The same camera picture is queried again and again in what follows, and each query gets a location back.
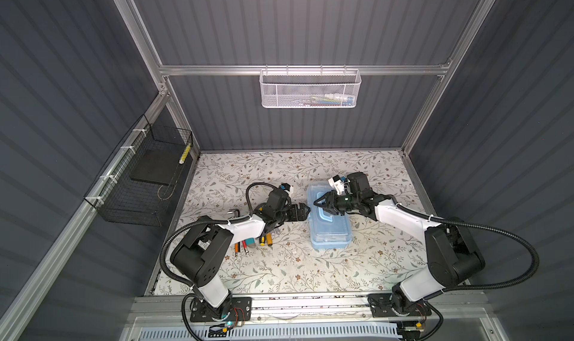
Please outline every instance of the floral print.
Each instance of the floral print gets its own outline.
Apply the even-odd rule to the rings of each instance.
[[[234,208],[247,213],[245,189],[255,181],[289,183],[295,187],[293,202],[306,203],[310,181],[356,171],[367,174],[376,192],[394,194],[403,205],[423,210],[398,151],[203,154],[178,227],[202,215],[227,219],[227,211]],[[268,194],[265,187],[252,188],[252,205],[264,202]],[[353,239],[344,249],[313,249],[307,221],[286,223],[273,231],[272,246],[256,243],[248,255],[241,248],[235,257],[231,245],[219,276],[235,294],[389,290],[425,266],[420,241],[391,225],[350,217]],[[187,292],[187,286],[160,273],[153,293]]]

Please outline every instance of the side wall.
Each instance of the side wall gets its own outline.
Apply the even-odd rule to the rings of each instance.
[[[574,302],[574,0],[498,0],[411,158],[439,215],[513,231],[538,273],[488,297],[513,340],[570,339]],[[517,243],[474,233],[487,268],[522,273]]]
[[[157,90],[112,0],[0,0],[0,41],[2,315]],[[164,233],[96,220],[21,339],[117,337]]]

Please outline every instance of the floral tabletop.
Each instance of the floral tabletop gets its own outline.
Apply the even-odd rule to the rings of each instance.
[[[306,203],[310,181],[356,171],[367,174],[375,192],[394,194],[404,205],[423,211],[397,151],[203,154],[178,227],[202,215],[227,219],[233,208],[246,214],[245,189],[254,181],[289,183],[295,187],[293,203]],[[252,188],[252,204],[264,202],[268,194],[265,187]],[[257,245],[248,248],[248,255],[235,257],[232,245],[219,276],[235,294],[389,290],[426,264],[418,240],[388,224],[350,217],[353,239],[344,249],[313,249],[309,223],[287,223],[273,231],[272,246]],[[188,287],[161,272],[153,293],[185,294]]]

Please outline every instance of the black wire basket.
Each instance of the black wire basket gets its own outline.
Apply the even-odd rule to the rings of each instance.
[[[104,166],[84,199],[107,222],[162,226],[169,223],[189,171],[190,130],[147,124],[119,163],[106,175]],[[88,195],[97,181],[104,185]]]

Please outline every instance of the transparent lid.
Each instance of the transparent lid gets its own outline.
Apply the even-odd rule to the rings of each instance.
[[[311,182],[307,187],[307,205],[311,208],[311,238],[317,243],[349,242],[352,238],[349,215],[332,215],[313,205],[314,201],[331,190],[333,188],[326,181]]]

